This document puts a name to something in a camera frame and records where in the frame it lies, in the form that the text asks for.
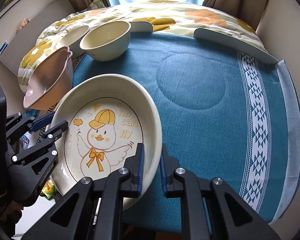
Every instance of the oval plate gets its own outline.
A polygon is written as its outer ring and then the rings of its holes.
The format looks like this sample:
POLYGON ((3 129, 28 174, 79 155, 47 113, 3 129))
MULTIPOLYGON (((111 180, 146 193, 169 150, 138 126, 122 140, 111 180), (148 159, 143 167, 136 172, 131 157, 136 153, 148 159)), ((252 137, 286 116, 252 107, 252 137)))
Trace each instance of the oval plate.
MULTIPOLYGON (((68 130, 56 141, 59 163, 52 173, 64 195, 81 178, 101 179, 135 155, 137 143, 145 145, 141 196, 159 165, 162 128, 149 93, 135 80, 105 74, 86 80, 69 91, 56 109, 51 127, 66 120, 68 130)), ((124 199, 123 208, 137 199, 124 199)))

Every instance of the duck illustration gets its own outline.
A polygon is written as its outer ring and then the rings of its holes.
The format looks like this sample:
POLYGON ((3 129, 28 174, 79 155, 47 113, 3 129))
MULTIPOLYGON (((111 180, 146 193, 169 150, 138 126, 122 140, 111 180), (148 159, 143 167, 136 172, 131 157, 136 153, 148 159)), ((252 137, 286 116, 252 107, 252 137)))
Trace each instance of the duck illustration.
POLYGON ((87 146, 80 132, 77 134, 77 147, 81 160, 81 172, 92 179, 101 179, 111 172, 111 166, 122 162, 130 149, 129 145, 110 149, 116 140, 114 130, 115 114, 110 109, 97 113, 94 120, 89 122, 90 130, 87 133, 87 146))

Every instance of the ceramic bowl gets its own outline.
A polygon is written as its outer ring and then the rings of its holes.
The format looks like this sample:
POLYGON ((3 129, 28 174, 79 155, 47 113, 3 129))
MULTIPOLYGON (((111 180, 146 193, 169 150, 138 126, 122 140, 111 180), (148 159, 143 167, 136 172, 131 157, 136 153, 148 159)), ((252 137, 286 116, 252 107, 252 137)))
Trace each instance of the ceramic bowl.
POLYGON ((84 51, 80 49, 80 41, 89 32, 89 26, 80 26, 67 33, 56 45, 56 49, 69 46, 72 51, 72 57, 79 57, 84 51))
POLYGON ((127 50, 130 28, 131 24, 125 21, 100 25, 84 36, 80 48, 95 60, 113 60, 127 50))
POLYGON ((62 47, 37 66, 23 99, 24 108, 49 109, 69 92, 73 78, 71 56, 69 47, 62 47))
MULTIPOLYGON (((68 130, 56 141, 59 163, 52 173, 64 195, 81 178, 107 177, 145 145, 141 196, 150 186, 161 156, 162 129, 149 93, 135 80, 118 74, 90 78, 59 103, 51 126, 66 120, 68 130)), ((124 209, 137 199, 124 199, 124 209)))

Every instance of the blue table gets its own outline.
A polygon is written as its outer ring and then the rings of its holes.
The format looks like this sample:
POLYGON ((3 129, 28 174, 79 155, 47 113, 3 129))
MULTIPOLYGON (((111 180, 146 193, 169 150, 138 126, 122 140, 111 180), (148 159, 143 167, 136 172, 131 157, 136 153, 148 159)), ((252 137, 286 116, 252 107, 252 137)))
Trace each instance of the blue table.
MULTIPOLYGON (((289 206, 300 180, 300 110, 285 62, 265 65, 210 41, 132 33, 110 62, 85 55, 73 86, 104 74, 129 76, 152 96, 169 155, 197 176, 222 177, 266 221, 289 206)), ((123 221, 179 232, 180 201, 162 195, 159 171, 123 221)))

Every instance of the yellow cap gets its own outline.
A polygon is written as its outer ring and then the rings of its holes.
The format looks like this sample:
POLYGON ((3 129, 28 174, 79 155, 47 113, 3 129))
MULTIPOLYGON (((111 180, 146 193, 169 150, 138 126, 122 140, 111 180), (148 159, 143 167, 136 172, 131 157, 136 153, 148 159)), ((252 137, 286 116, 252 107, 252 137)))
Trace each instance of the yellow cap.
POLYGON ((89 122, 89 125, 93 129, 99 129, 105 124, 114 124, 114 122, 115 122, 114 112, 110 109, 104 109, 101 110, 99 113, 97 113, 94 120, 89 122))

